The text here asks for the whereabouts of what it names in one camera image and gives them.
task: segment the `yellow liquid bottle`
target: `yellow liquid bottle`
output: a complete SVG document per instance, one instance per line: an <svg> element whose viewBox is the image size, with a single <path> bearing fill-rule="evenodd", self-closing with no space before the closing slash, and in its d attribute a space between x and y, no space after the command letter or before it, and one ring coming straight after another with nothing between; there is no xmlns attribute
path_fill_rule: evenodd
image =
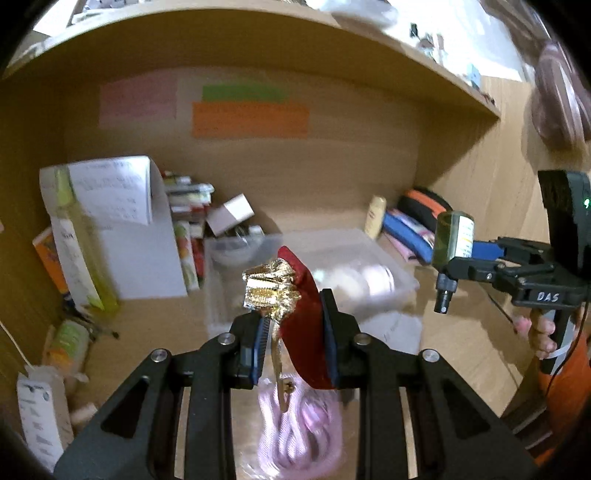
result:
<svg viewBox="0 0 591 480"><path fill-rule="evenodd" d="M431 264L441 271L454 257L471 257L474 243L474 218L459 210L437 216L435 245Z"/></svg>
<svg viewBox="0 0 591 480"><path fill-rule="evenodd" d="M119 309L117 296L105 272L97 242L89 233L89 219L74 195L67 166L56 168L56 189L61 235L85 289L88 305L113 314Z"/></svg>

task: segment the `clear plastic container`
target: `clear plastic container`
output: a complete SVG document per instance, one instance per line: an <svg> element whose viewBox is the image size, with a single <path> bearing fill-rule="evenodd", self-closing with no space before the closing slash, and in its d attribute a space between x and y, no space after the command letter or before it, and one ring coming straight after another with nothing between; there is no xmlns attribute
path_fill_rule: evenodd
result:
<svg viewBox="0 0 591 480"><path fill-rule="evenodd" d="M247 312L242 272L276 258L282 245L308 267L319 290L332 288L339 310L359 322L402 307L418 288L411 274L358 229L209 238L204 290L210 337L227 332Z"/></svg>

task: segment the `human hand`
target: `human hand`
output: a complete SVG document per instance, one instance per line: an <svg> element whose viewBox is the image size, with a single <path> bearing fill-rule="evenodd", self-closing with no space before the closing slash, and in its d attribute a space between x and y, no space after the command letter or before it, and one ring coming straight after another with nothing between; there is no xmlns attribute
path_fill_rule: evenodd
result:
<svg viewBox="0 0 591 480"><path fill-rule="evenodd" d="M583 308L579 307L574 314L576 315L576 328L574 331L576 337L583 319ZM557 349L556 342L550 338L556 326L552 320L542 317L541 310L532 309L529 318L516 318L513 321L513 327L519 336L529 340L530 347L536 357L540 359L547 358L549 354Z"/></svg>

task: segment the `black cable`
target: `black cable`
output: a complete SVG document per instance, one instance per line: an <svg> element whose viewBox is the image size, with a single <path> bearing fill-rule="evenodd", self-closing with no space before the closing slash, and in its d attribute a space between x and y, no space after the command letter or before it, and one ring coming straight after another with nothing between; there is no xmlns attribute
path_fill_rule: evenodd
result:
<svg viewBox="0 0 591 480"><path fill-rule="evenodd" d="M492 302L492 304L499 309L499 312L501 312L505 318L507 320L509 320L511 322L511 324L513 325L513 319L511 318L511 316L505 311L505 309L501 306L501 304L499 302L497 302L490 293L488 293L486 291L486 289L481 285L480 286L482 288L482 290L484 290L484 292L486 293L486 295L488 296L488 299Z"/></svg>
<svg viewBox="0 0 591 480"><path fill-rule="evenodd" d="M554 382L556 375L558 375L558 372L560 372L562 370L562 368L566 365L566 362L569 361L570 357L573 356L574 349L579 344L579 340L581 338L581 334L583 333L583 328L585 326L585 319L587 318L587 310L589 309L589 286L591 286L591 284L587 285L587 296L586 296L587 300L585 300L585 308L583 310L583 319L581 320L581 325L579 325L579 332L577 334L577 338L574 341L574 345L570 348L569 352L564 357L564 360L562 360L562 363L560 364L560 366L552 374L552 378L550 378L550 383L548 384L548 388L546 388L546 393L544 394L545 397L548 397L548 393L550 393L550 387L552 387L552 383Z"/></svg>

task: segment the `bottle label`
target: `bottle label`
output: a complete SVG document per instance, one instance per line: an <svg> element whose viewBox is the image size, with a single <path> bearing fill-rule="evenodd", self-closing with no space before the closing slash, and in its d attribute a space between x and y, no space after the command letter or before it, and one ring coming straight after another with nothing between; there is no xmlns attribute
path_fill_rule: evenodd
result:
<svg viewBox="0 0 591 480"><path fill-rule="evenodd" d="M86 290L86 298L88 303L93 307L104 310L105 307L100 300L99 293L96 291L95 284L92 281L92 277L90 276L90 272L88 271L88 267L84 261L82 249L80 248L78 237L76 236L76 231L74 230L74 224L71 220L60 219L60 227L61 235L68 249L68 253L70 254L70 258L72 259L72 263L76 266L78 280L80 280L84 290Z"/></svg>
<svg viewBox="0 0 591 480"><path fill-rule="evenodd" d="M474 243L474 222L461 216L457 227L456 252L454 257L470 258Z"/></svg>

